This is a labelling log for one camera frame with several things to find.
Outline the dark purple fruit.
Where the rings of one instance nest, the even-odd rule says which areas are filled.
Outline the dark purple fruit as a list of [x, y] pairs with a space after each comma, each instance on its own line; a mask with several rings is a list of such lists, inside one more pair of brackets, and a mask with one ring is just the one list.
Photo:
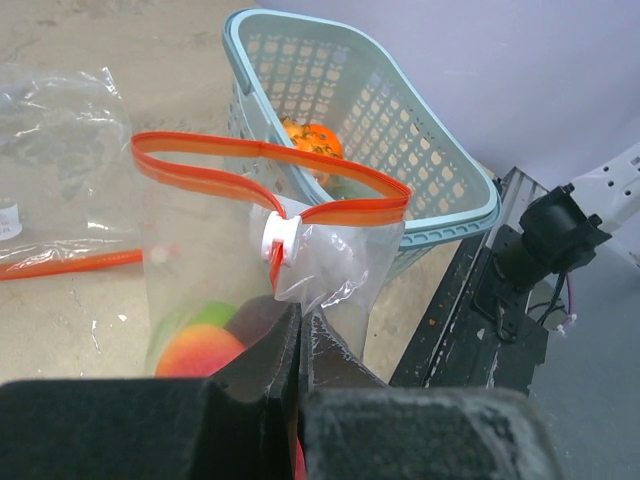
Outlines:
[[233, 314], [225, 330], [246, 348], [259, 341], [278, 322], [288, 304], [269, 295], [254, 297]]

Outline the pink peach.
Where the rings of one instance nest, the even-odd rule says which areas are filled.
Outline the pink peach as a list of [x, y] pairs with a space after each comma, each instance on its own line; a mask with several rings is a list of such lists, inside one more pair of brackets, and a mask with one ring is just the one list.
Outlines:
[[228, 365], [245, 351], [232, 334], [211, 324], [185, 327], [162, 352], [156, 377], [206, 377]]

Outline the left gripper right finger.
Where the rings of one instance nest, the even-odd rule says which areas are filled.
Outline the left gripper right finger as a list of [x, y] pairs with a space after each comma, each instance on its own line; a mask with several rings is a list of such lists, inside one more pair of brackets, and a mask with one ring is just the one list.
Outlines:
[[320, 312], [302, 324], [302, 448], [309, 479], [560, 479], [529, 400], [506, 389], [394, 388]]

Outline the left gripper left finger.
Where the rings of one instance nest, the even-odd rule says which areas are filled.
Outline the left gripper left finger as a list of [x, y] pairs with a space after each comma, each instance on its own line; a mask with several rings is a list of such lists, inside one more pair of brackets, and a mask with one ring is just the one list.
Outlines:
[[1, 389], [5, 479], [290, 479], [301, 313], [206, 378], [29, 380]]

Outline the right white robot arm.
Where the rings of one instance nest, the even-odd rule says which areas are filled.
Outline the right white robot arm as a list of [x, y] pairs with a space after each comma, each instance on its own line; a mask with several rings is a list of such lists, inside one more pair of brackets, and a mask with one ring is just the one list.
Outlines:
[[550, 274], [587, 265], [597, 246], [639, 212], [639, 145], [534, 200], [521, 235], [495, 257], [499, 275], [525, 291]]

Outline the green lime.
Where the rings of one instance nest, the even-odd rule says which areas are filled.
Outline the green lime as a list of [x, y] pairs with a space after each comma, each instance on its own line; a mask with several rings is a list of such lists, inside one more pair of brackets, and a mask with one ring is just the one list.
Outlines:
[[200, 307], [181, 306], [163, 316], [151, 329], [146, 362], [154, 365], [169, 341], [182, 330], [195, 325], [224, 328], [238, 307], [222, 301], [208, 301]]

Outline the clear orange-zip bag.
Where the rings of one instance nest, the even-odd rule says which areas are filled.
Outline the clear orange-zip bag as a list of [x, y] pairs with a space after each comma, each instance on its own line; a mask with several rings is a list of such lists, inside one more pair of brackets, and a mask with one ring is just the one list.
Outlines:
[[151, 329], [181, 306], [269, 295], [322, 313], [362, 356], [404, 234], [405, 185], [348, 160], [202, 134], [139, 133], [131, 154]]

